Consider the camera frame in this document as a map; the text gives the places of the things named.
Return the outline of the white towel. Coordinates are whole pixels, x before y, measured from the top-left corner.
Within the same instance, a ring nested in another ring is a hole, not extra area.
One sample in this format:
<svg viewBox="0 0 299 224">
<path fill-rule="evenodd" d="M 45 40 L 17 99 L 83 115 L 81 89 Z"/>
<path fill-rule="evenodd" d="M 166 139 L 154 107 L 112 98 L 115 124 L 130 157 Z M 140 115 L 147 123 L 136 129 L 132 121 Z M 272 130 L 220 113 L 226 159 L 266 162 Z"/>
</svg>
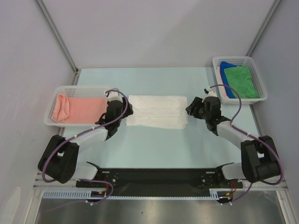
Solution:
<svg viewBox="0 0 299 224">
<path fill-rule="evenodd" d="M 127 126 L 181 130 L 188 124 L 186 97 L 130 95 L 128 100 L 133 114 L 126 118 Z"/>
</svg>

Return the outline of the green towel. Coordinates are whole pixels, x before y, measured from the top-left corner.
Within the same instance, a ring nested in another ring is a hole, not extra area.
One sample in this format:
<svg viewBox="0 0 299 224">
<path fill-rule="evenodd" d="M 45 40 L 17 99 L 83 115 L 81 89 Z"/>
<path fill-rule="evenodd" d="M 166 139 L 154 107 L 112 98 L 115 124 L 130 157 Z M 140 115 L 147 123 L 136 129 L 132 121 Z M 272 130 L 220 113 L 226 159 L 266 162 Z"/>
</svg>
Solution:
<svg viewBox="0 0 299 224">
<path fill-rule="evenodd" d="M 240 98 L 258 98 L 248 66 L 225 68 L 224 74 L 228 85 L 236 90 Z"/>
</svg>

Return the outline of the pink terry towel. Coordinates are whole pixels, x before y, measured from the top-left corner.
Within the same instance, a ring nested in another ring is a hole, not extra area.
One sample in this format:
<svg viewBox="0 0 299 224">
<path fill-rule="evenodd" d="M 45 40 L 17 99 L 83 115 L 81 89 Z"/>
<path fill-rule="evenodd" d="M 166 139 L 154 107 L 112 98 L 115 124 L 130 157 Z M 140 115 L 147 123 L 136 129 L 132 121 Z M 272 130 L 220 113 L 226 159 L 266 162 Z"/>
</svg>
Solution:
<svg viewBox="0 0 299 224">
<path fill-rule="evenodd" d="M 59 94 L 51 118 L 57 123 L 94 124 L 106 111 L 106 98 L 70 98 Z"/>
</svg>

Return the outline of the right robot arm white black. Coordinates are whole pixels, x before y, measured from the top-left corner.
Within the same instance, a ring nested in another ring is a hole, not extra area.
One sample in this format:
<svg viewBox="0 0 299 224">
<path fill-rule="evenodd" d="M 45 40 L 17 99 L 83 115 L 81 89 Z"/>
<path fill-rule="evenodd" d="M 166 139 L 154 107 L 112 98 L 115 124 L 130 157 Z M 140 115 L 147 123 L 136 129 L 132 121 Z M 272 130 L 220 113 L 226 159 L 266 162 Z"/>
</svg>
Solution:
<svg viewBox="0 0 299 224">
<path fill-rule="evenodd" d="M 227 187 L 232 179 L 245 179 L 250 183 L 264 182 L 279 176 L 279 184 L 283 179 L 282 165 L 270 136 L 256 137 L 235 126 L 231 119 L 221 113 L 221 102 L 218 97 L 195 97 L 186 107 L 189 116 L 205 121 L 207 129 L 214 135 L 220 136 L 241 151 L 241 162 L 221 166 L 221 172 L 215 176 L 219 187 Z"/>
</svg>

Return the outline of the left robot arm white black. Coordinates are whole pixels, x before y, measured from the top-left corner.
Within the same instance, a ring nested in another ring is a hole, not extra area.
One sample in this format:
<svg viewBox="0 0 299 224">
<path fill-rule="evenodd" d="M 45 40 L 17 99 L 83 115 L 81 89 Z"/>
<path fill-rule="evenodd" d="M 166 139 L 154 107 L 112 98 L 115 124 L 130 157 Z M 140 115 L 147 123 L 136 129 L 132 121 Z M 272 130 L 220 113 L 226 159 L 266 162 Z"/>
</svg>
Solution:
<svg viewBox="0 0 299 224">
<path fill-rule="evenodd" d="M 122 101 L 109 101 L 107 111 L 100 116 L 96 126 L 69 139 L 58 134 L 52 136 L 38 163 L 43 181 L 68 182 L 78 169 L 79 151 L 112 138 L 118 131 L 122 119 L 132 114 L 132 105 L 126 97 Z"/>
</svg>

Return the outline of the white basket with towels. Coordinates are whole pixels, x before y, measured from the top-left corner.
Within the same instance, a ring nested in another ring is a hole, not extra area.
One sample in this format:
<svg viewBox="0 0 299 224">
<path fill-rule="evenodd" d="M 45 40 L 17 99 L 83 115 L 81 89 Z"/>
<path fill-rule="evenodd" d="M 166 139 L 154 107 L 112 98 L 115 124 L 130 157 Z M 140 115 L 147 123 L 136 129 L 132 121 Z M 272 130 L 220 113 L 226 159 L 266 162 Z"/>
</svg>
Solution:
<svg viewBox="0 0 299 224">
<path fill-rule="evenodd" d="M 216 77 L 216 83 L 219 84 L 219 77 L 217 74 L 217 67 L 220 66 L 220 63 L 222 61 L 225 61 L 227 63 L 231 63 L 237 66 L 246 65 L 248 66 L 251 75 L 252 75 L 252 81 L 255 90 L 258 93 L 258 98 L 242 98 L 242 104 L 244 105 L 252 105 L 258 101 L 265 101 L 268 97 L 266 86 L 263 82 L 262 75 L 260 73 L 260 70 L 255 64 L 255 61 L 249 57 L 249 56 L 215 56 L 212 60 L 215 77 Z"/>
</svg>

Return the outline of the light pink towel in basket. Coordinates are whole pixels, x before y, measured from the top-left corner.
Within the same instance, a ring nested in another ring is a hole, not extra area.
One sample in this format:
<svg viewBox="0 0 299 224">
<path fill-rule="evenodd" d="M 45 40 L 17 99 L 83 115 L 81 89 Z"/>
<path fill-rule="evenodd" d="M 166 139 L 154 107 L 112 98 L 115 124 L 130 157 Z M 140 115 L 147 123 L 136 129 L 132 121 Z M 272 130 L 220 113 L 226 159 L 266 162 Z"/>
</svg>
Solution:
<svg viewBox="0 0 299 224">
<path fill-rule="evenodd" d="M 219 84 L 223 84 L 223 80 L 222 80 L 221 72 L 220 72 L 220 66 L 217 67 L 217 74 L 218 74 L 218 77 L 220 79 Z M 221 89 L 221 92 L 222 92 L 223 96 L 225 98 L 228 98 L 225 87 L 224 86 L 219 86 L 219 89 Z"/>
</svg>

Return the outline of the empty white plastic basket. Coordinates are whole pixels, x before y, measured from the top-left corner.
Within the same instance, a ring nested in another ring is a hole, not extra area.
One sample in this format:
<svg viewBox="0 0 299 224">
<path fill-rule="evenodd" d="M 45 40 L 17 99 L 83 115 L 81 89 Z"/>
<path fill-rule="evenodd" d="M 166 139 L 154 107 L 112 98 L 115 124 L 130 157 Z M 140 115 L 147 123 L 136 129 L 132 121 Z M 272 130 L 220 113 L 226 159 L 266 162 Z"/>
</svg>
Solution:
<svg viewBox="0 0 299 224">
<path fill-rule="evenodd" d="M 56 104 L 56 98 L 59 94 L 65 94 L 70 98 L 106 98 L 104 94 L 105 91 L 111 89 L 109 86 L 74 86 L 74 85 L 67 85 L 67 86 L 60 86 L 54 90 L 50 101 L 47 105 L 47 109 L 44 116 L 44 124 L 47 126 L 57 126 L 57 127 L 89 127 L 94 124 L 65 124 L 65 123 L 57 123 L 52 120 L 51 116 Z"/>
</svg>

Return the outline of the blue towel in basket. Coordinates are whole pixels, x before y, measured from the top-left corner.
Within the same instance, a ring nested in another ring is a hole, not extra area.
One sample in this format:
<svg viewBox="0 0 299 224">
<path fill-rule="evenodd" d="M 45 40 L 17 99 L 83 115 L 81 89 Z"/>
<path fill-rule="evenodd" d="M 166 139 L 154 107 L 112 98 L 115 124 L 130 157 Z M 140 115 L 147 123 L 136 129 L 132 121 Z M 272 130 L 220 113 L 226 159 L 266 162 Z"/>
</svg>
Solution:
<svg viewBox="0 0 299 224">
<path fill-rule="evenodd" d="M 227 87 L 227 86 L 229 86 L 229 84 L 228 84 L 228 80 L 227 80 L 227 77 L 226 77 L 226 74 L 225 74 L 224 70 L 227 69 L 227 68 L 233 68 L 233 67 L 236 67 L 236 65 L 231 64 L 231 63 L 227 63 L 225 61 L 222 61 L 220 63 L 220 75 L 221 75 L 221 79 L 222 79 L 223 84 L 226 85 L 226 87 L 224 87 L 224 88 L 225 88 L 225 92 L 226 92 L 228 98 L 235 98 L 235 96 L 234 96 L 232 90 Z"/>
</svg>

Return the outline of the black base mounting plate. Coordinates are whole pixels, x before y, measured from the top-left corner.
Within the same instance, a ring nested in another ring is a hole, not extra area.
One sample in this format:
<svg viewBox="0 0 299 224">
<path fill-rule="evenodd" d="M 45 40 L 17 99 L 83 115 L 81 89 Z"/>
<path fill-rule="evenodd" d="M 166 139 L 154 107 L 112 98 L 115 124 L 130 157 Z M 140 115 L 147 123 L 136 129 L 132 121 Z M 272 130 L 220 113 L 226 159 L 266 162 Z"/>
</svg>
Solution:
<svg viewBox="0 0 299 224">
<path fill-rule="evenodd" d="M 90 181 L 78 181 L 77 188 L 113 185 L 113 196 L 200 197 L 211 189 L 241 189 L 242 183 L 226 180 L 217 168 L 103 168 Z"/>
</svg>

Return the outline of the left aluminium corner post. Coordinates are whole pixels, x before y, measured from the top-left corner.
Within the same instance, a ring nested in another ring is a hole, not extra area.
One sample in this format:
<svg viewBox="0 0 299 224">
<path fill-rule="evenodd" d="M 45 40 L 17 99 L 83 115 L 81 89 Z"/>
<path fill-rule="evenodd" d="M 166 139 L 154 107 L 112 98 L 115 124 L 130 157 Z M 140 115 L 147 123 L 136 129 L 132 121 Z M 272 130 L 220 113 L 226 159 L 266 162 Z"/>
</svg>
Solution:
<svg viewBox="0 0 299 224">
<path fill-rule="evenodd" d="M 69 64 L 69 66 L 71 67 L 73 72 L 76 74 L 78 72 L 78 68 L 75 65 L 75 62 L 74 62 L 59 30 L 57 29 L 57 26 L 56 26 L 54 20 L 52 19 L 44 1 L 43 0 L 33 0 L 33 2 L 35 3 L 39 12 L 41 13 L 46 25 L 48 26 L 50 32 L 52 33 L 55 41 L 58 44 L 60 50 L 62 51 L 62 54 L 64 55 L 67 63 Z"/>
</svg>

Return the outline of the aluminium corner post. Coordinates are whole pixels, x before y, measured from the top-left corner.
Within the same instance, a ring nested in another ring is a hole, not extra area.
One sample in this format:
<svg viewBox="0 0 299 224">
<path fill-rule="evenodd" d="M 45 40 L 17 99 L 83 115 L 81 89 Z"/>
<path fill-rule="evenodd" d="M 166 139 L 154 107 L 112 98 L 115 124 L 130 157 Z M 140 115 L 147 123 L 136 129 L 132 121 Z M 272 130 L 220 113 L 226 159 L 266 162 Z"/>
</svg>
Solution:
<svg viewBox="0 0 299 224">
<path fill-rule="evenodd" d="M 271 23 L 273 17 L 275 16 L 275 14 L 277 13 L 279 7 L 281 6 L 281 4 L 283 3 L 283 0 L 274 0 L 269 11 L 267 12 L 260 28 L 258 29 L 257 34 L 254 37 L 253 42 L 251 43 L 246 56 L 251 56 L 253 54 L 253 52 L 255 51 L 256 47 L 258 46 L 259 42 L 261 41 L 267 27 L 269 26 L 269 24 Z"/>
<path fill-rule="evenodd" d="M 33 2 L 35 3 L 39 12 L 41 13 L 46 25 L 48 26 L 50 32 L 52 33 L 55 41 L 58 44 L 60 50 L 62 51 L 62 54 L 64 55 L 67 63 L 69 64 L 69 66 L 71 67 L 73 72 L 76 74 L 78 72 L 78 68 L 75 65 L 75 62 L 74 62 L 59 30 L 57 29 L 57 26 L 56 26 L 54 20 L 52 19 L 44 1 L 43 0 L 33 0 Z"/>
</svg>

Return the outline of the right aluminium corner post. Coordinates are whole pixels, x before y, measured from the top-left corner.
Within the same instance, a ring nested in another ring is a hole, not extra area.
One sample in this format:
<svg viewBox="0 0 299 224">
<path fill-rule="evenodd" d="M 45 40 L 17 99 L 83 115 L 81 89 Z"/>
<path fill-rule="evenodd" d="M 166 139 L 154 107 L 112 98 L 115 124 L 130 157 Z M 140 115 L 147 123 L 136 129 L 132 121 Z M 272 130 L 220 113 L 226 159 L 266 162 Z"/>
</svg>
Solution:
<svg viewBox="0 0 299 224">
<path fill-rule="evenodd" d="M 283 3 L 283 0 L 274 0 L 269 11 L 267 12 L 260 28 L 258 29 L 257 34 L 254 37 L 253 42 L 251 43 L 246 56 L 251 56 L 253 54 L 253 52 L 255 51 L 256 47 L 258 46 L 259 42 L 261 41 L 267 27 L 269 26 L 269 24 L 271 23 L 273 17 L 275 16 L 275 14 L 277 13 L 279 7 L 281 6 L 281 4 Z"/>
</svg>

